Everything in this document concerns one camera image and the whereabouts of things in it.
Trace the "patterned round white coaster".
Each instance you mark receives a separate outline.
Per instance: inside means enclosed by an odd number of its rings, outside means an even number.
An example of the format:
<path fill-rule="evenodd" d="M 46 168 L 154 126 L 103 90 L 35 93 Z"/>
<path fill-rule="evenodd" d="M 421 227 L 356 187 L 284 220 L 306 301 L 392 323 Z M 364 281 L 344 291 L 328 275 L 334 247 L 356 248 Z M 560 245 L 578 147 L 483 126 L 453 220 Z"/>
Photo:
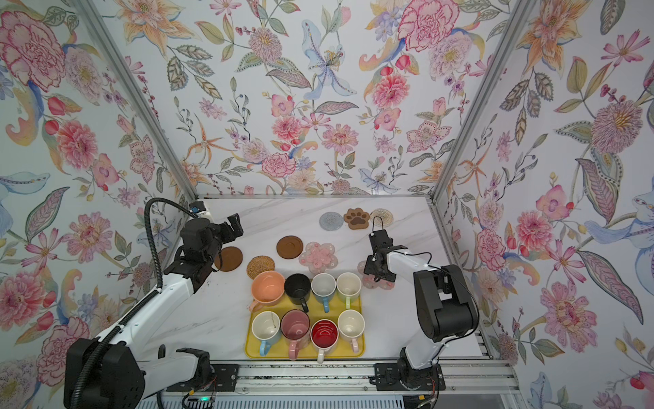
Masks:
<path fill-rule="evenodd" d="M 377 208 L 371 213 L 371 221 L 376 228 L 386 228 L 393 224 L 394 216 L 388 209 Z"/>

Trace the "brown paw coaster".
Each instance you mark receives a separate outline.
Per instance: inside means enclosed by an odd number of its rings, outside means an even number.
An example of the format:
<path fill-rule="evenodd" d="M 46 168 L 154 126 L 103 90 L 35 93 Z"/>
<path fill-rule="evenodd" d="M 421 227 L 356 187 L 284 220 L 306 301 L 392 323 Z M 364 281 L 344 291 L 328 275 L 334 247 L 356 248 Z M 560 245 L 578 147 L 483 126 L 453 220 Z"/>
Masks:
<path fill-rule="evenodd" d="M 361 230 L 369 228 L 371 215 L 360 207 L 350 208 L 343 216 L 343 220 L 351 230 Z"/>

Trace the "grey round coaster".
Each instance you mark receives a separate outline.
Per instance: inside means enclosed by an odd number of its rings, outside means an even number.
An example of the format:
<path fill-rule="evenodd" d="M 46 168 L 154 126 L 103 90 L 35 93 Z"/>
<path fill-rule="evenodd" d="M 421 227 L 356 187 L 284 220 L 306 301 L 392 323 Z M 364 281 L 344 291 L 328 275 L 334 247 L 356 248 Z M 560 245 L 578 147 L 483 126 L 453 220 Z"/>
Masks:
<path fill-rule="evenodd" d="M 335 211 L 324 213 L 318 220 L 320 228 L 325 231 L 337 231 L 344 225 L 343 216 Z"/>

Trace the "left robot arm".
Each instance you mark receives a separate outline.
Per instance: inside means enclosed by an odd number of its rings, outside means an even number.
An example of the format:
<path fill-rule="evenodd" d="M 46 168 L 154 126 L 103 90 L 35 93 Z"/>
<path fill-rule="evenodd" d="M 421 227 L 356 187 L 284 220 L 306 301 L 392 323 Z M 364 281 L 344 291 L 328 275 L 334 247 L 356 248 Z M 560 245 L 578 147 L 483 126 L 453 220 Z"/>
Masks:
<path fill-rule="evenodd" d="M 155 258 L 155 288 L 122 318 L 94 338 L 78 339 L 66 353 L 67 408 L 135 408 L 150 396 L 183 383 L 193 390 L 214 383 L 209 352 L 181 348 L 154 361 L 139 362 L 153 334 L 216 271 L 223 245 L 244 234 L 239 214 L 214 223 L 204 203 L 185 210 L 182 243 L 163 269 Z"/>

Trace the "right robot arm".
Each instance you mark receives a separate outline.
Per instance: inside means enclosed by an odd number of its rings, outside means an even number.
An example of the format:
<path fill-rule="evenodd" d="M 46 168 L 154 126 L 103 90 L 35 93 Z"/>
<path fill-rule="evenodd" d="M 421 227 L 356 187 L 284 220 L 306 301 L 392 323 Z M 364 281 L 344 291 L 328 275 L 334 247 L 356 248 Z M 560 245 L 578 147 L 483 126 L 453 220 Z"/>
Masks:
<path fill-rule="evenodd" d="M 408 279 L 421 329 L 400 350 L 398 361 L 374 365 L 371 383 L 380 392 L 430 390 L 438 395 L 446 388 L 440 357 L 449 344 L 478 330 L 479 306 L 458 266 L 430 265 L 423 252 L 395 245 L 385 229 L 372 231 L 369 241 L 372 254 L 365 261 L 364 276 L 390 284 L 399 277 Z"/>

